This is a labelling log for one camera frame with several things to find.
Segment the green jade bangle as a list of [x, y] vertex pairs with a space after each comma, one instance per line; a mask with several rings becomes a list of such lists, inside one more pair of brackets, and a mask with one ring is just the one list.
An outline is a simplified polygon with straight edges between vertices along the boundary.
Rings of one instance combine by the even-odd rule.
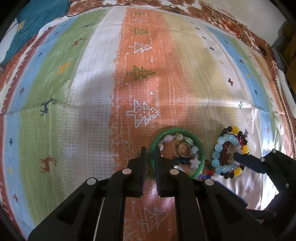
[[161, 154], [170, 154], [173, 165], [180, 171], [197, 179], [205, 165], [205, 151], [201, 141], [183, 128], [168, 128], [161, 131], [149, 147], [149, 164], [155, 176], [154, 150], [159, 146]]

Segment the striped colourful blanket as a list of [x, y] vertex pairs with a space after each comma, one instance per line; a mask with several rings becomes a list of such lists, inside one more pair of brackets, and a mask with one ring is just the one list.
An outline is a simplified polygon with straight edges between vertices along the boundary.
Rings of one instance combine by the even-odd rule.
[[168, 128], [193, 133], [207, 176], [265, 209], [278, 194], [234, 152], [295, 156], [262, 49], [190, 16], [110, 6], [49, 22], [1, 77], [1, 207], [21, 239], [86, 179], [106, 180]]

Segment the brown floral bedsheet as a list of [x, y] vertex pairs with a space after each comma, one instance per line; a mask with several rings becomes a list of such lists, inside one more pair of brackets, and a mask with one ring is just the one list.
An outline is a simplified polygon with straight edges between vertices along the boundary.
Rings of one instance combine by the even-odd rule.
[[70, 1], [67, 14], [74, 16], [90, 9], [108, 6], [151, 7], [203, 20], [237, 37], [251, 49], [256, 51], [262, 49], [262, 52], [267, 54], [264, 59], [269, 65], [271, 75], [275, 76], [275, 54], [272, 53], [270, 45], [233, 15], [210, 3], [205, 1]]

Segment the teal cloth garment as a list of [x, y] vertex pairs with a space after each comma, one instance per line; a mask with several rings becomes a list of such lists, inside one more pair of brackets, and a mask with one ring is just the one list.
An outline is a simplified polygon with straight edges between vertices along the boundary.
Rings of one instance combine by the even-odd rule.
[[29, 39], [36, 35], [45, 24], [56, 18], [65, 16], [69, 6], [70, 2], [68, 0], [30, 1], [16, 17], [18, 30], [1, 64], [7, 65], [14, 54], [16, 54]]

